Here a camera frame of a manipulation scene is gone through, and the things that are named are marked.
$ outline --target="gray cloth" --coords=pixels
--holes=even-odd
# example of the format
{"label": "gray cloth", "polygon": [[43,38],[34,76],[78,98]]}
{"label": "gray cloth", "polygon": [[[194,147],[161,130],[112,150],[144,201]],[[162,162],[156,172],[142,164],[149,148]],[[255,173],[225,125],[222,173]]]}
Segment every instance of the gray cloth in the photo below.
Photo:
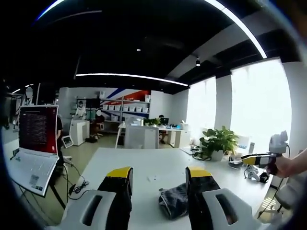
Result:
{"label": "gray cloth", "polygon": [[188,214],[186,183],[168,190],[160,190],[159,205],[169,219],[176,219]]}

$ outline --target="white flower pot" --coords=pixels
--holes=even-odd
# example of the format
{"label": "white flower pot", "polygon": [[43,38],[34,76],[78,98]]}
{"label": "white flower pot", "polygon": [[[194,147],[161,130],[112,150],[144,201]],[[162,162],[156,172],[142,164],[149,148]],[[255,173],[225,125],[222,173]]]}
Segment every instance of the white flower pot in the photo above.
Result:
{"label": "white flower pot", "polygon": [[222,150],[220,151],[214,151],[211,155],[211,160],[212,161],[221,161],[223,159],[224,153]]}

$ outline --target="laptop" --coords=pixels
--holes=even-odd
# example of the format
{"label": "laptop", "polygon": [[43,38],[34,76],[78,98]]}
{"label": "laptop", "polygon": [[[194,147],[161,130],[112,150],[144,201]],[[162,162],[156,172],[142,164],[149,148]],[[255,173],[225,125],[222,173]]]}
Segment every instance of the laptop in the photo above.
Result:
{"label": "laptop", "polygon": [[19,117],[19,152],[8,162],[9,175],[24,189],[45,197],[59,159],[58,106],[22,106]]}

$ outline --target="laptop keyboard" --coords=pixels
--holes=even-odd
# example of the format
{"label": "laptop keyboard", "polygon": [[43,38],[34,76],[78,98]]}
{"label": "laptop keyboard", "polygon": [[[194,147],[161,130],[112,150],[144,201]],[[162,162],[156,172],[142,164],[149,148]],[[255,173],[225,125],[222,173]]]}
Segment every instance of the laptop keyboard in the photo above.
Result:
{"label": "laptop keyboard", "polygon": [[22,156],[20,158],[20,166],[25,169],[30,169],[31,173],[34,175],[48,175],[54,161],[48,160],[45,157],[26,157]]}

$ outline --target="white cabinet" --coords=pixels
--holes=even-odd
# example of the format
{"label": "white cabinet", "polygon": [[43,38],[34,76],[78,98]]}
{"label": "white cabinet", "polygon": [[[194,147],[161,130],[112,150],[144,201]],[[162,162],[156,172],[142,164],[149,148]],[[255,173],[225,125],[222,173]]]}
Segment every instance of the white cabinet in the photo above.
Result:
{"label": "white cabinet", "polygon": [[181,148],[189,146],[190,144],[190,131],[169,131],[167,142],[174,148]]}
{"label": "white cabinet", "polygon": [[73,120],[71,124],[71,139],[73,145],[81,145],[90,137],[90,122],[85,120]]}

